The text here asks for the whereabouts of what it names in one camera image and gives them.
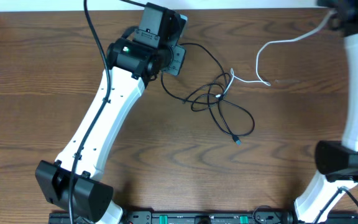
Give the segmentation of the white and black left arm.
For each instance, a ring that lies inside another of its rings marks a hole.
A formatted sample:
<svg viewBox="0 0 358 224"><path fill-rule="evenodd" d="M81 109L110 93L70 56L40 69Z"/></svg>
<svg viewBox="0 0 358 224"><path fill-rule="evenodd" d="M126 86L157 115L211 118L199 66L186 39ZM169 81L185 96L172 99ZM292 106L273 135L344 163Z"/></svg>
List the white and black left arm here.
<svg viewBox="0 0 358 224"><path fill-rule="evenodd" d="M101 83L72 139L35 170L46 201L67 211L67 223L120 222L114 190L101 181L109 152L147 85L161 72L178 75L183 65L186 50L178 41L187 17L150 2L143 8L140 24L101 50Z"/></svg>

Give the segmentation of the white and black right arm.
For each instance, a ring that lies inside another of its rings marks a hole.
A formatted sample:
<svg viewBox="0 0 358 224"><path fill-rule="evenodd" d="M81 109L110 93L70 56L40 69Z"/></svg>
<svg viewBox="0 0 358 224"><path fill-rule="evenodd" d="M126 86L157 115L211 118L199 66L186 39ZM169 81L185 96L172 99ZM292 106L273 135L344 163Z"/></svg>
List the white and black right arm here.
<svg viewBox="0 0 358 224"><path fill-rule="evenodd" d="M333 10L335 28L343 33L349 67L347 120L340 141L319 141L314 159L317 171L294 201L294 221L322 223L344 194L358 184L358 1L317 1Z"/></svg>

